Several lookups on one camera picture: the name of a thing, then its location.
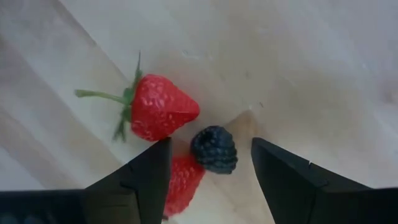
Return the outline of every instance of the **wooden surface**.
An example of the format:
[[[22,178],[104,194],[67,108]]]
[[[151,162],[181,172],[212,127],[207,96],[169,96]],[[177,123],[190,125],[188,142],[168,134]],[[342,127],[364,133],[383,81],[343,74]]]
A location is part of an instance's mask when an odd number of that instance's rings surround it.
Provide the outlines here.
[[[397,10],[393,0],[0,0],[0,189],[86,187],[147,148],[133,135],[111,141],[119,105],[73,96],[120,95],[140,50],[145,72],[201,106],[175,137],[250,109],[267,140],[370,187],[397,186]],[[199,192],[221,185],[206,176]],[[240,220],[220,195],[187,214],[214,206],[207,223]]]

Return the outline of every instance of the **strawberry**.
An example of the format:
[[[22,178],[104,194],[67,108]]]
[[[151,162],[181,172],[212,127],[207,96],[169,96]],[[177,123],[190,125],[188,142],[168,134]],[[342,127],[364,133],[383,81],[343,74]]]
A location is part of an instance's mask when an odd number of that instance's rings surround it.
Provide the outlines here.
[[[188,207],[204,175],[205,169],[196,162],[192,154],[172,158],[169,192],[164,208],[166,217],[178,214]]]
[[[166,138],[200,112],[198,103],[170,80],[152,74],[138,83],[131,106],[131,130],[148,141]]]
[[[170,80],[160,75],[142,77],[141,53],[136,68],[136,77],[123,96],[89,90],[75,90],[77,97],[98,96],[124,105],[121,119],[113,139],[126,141],[124,125],[131,123],[131,130],[148,141],[158,141],[172,134],[185,123],[194,120],[200,112],[199,105]]]

